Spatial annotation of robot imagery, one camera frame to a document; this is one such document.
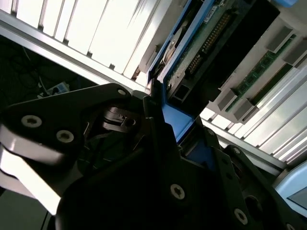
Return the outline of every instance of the blue plastic frame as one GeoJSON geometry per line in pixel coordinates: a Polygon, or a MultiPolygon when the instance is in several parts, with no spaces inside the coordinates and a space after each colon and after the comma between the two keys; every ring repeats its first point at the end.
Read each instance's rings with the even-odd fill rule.
{"type": "MultiPolygon", "coordinates": [[[[158,53],[157,57],[153,61],[151,67],[149,68],[149,71],[147,73],[148,81],[149,81],[149,73],[152,71],[154,66],[161,61],[163,54],[167,48],[168,43],[172,39],[172,36],[179,26],[181,20],[183,19],[183,16],[185,12],[187,11],[189,5],[191,3],[191,0],[188,0],[186,6],[183,9],[183,12],[181,13],[179,20],[176,22],[175,26],[173,27],[170,35],[168,36],[167,40],[163,44],[160,52],[158,53]]],[[[171,71],[174,69],[175,65],[179,61],[181,55],[185,51],[185,48],[189,44],[190,40],[196,33],[197,29],[209,13],[212,5],[214,3],[214,0],[206,0],[204,3],[201,5],[198,13],[196,14],[194,20],[192,21],[190,27],[188,28],[187,32],[183,36],[181,42],[179,43],[177,49],[175,50],[172,59],[168,62],[168,64],[165,66],[163,71],[161,72],[159,76],[159,81],[163,84],[163,89],[162,89],[162,110],[164,114],[165,121],[169,123],[174,130],[174,134],[176,137],[176,141],[179,141],[184,134],[188,131],[188,129],[191,127],[191,125],[194,123],[195,118],[180,111],[178,108],[170,105],[167,102],[167,93],[166,93],[166,87],[167,87],[167,79],[169,77],[169,74],[171,71]]]]}

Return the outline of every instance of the black cable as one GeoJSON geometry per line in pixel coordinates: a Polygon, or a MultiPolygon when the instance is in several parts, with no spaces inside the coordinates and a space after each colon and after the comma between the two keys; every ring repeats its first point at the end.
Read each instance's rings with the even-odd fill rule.
{"type": "Polygon", "coordinates": [[[45,218],[43,220],[42,226],[40,227],[40,230],[43,230],[45,222],[46,222],[46,219],[47,219],[47,216],[48,216],[48,211],[46,212],[46,215],[45,215],[45,218]]]}

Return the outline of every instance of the cable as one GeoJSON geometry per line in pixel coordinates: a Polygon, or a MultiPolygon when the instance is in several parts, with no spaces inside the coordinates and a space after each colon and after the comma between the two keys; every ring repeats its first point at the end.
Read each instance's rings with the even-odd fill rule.
{"type": "Polygon", "coordinates": [[[47,219],[47,216],[48,216],[48,211],[46,212],[46,215],[45,215],[45,218],[43,220],[42,226],[40,227],[40,230],[43,230],[45,222],[46,222],[46,219],[47,219]]]}
{"type": "MultiPolygon", "coordinates": [[[[29,55],[28,55],[28,53],[27,53],[27,51],[25,50],[24,47],[23,47],[23,51],[24,51],[24,54],[26,55],[26,57],[29,59],[30,63],[32,63],[32,61],[31,61],[31,59],[30,59],[30,57],[29,57],[29,55]]],[[[44,86],[42,78],[40,77],[40,75],[38,75],[38,78],[39,78],[40,84],[42,85],[45,93],[50,96],[51,93],[49,93],[48,90],[46,89],[46,87],[44,86]]]]}

